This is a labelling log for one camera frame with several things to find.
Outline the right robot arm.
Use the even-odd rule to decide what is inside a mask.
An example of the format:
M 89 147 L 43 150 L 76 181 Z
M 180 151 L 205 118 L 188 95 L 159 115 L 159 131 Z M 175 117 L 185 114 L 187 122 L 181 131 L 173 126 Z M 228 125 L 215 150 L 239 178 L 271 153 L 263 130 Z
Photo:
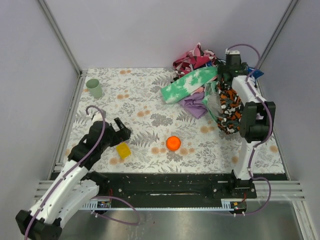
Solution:
M 272 134 L 276 105 L 263 98 L 255 88 L 238 50 L 227 49 L 225 57 L 225 64 L 218 68 L 218 73 L 228 77 L 226 83 L 236 91 L 244 108 L 239 121 L 242 144 L 238 164 L 227 183 L 222 185 L 221 192 L 232 198 L 256 198 L 252 163 L 255 151 Z

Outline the black orange camouflage cloth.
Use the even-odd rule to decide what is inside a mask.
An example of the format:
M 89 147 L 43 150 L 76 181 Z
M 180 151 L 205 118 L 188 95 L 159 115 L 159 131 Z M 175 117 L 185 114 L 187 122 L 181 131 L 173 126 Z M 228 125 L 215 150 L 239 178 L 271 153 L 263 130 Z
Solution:
M 244 109 L 239 95 L 223 78 L 217 82 L 215 90 L 221 106 L 220 116 L 216 120 L 218 128 L 227 135 L 239 132 Z

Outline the purple polo shirt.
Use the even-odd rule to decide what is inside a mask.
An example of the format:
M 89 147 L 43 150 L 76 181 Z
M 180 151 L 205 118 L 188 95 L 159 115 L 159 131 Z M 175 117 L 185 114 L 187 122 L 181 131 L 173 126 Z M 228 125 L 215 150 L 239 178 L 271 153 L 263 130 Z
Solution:
M 204 95 L 194 94 L 180 100 L 178 103 L 183 107 L 184 110 L 189 112 L 196 119 L 200 119 L 207 112 L 207 108 L 203 104 Z

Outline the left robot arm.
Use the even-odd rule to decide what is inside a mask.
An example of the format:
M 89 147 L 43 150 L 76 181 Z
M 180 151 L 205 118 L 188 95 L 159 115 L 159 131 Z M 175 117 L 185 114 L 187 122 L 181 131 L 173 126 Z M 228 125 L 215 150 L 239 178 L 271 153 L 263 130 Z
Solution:
M 115 118 L 119 130 L 103 120 L 95 120 L 86 135 L 72 148 L 67 162 L 46 193 L 30 210 L 15 217 L 26 240 L 57 240 L 63 228 L 82 206 L 105 194 L 108 179 L 90 171 L 108 147 L 130 139 L 131 130 Z

